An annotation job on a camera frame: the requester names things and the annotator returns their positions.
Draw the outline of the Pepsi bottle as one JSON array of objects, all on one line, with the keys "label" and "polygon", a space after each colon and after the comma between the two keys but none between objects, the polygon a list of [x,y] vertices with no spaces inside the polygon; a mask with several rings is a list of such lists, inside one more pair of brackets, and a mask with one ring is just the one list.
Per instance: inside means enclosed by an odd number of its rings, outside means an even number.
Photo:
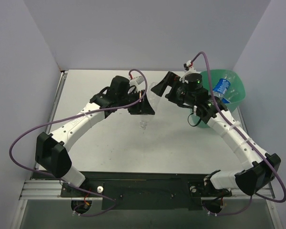
[{"label": "Pepsi bottle", "polygon": [[235,82],[236,73],[233,71],[225,71],[221,76],[216,86],[213,88],[213,94],[219,99],[223,99],[225,94],[232,89],[232,85]]}]

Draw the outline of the clear unlabelled bottle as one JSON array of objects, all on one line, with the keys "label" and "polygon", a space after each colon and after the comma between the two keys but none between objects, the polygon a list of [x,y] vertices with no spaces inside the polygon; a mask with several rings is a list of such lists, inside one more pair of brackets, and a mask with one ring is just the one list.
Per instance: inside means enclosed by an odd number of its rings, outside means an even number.
[{"label": "clear unlabelled bottle", "polygon": [[[147,99],[148,102],[150,104],[150,106],[152,107],[152,109],[154,110],[154,112],[156,113],[157,111],[157,106],[159,104],[159,101],[161,99],[161,97],[159,97],[158,95],[156,95],[154,92],[151,91],[151,89],[156,86],[158,83],[157,82],[152,82],[150,84],[150,86],[148,87],[148,91],[147,91]],[[140,120],[140,128],[145,130],[148,123],[155,117],[155,115],[150,115],[150,114],[144,114],[144,115],[140,115],[139,116],[139,120]]]}]

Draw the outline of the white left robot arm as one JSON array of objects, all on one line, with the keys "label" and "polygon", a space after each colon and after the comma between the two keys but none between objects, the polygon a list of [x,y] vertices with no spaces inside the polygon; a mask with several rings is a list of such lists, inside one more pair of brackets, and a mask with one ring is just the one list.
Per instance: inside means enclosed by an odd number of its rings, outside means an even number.
[{"label": "white left robot arm", "polygon": [[118,107],[127,108],[131,115],[154,115],[145,90],[138,86],[145,80],[142,76],[127,79],[116,76],[110,86],[95,94],[78,117],[50,132],[42,132],[37,137],[35,160],[55,178],[72,184],[77,196],[87,194],[89,185],[85,176],[77,170],[69,157],[69,150],[89,129],[117,111]]}]

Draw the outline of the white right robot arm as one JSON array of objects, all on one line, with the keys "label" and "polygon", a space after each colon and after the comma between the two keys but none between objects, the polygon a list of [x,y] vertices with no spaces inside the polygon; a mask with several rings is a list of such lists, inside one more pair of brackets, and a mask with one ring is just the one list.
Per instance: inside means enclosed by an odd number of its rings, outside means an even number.
[{"label": "white right robot arm", "polygon": [[166,76],[151,91],[165,97],[179,107],[188,106],[193,113],[215,130],[239,159],[242,171],[216,170],[204,178],[206,194],[214,195],[221,189],[238,188],[251,196],[275,178],[281,159],[277,154],[270,155],[256,144],[233,118],[226,105],[217,97],[212,98],[203,88],[202,75],[190,73],[179,77],[173,72]]}]

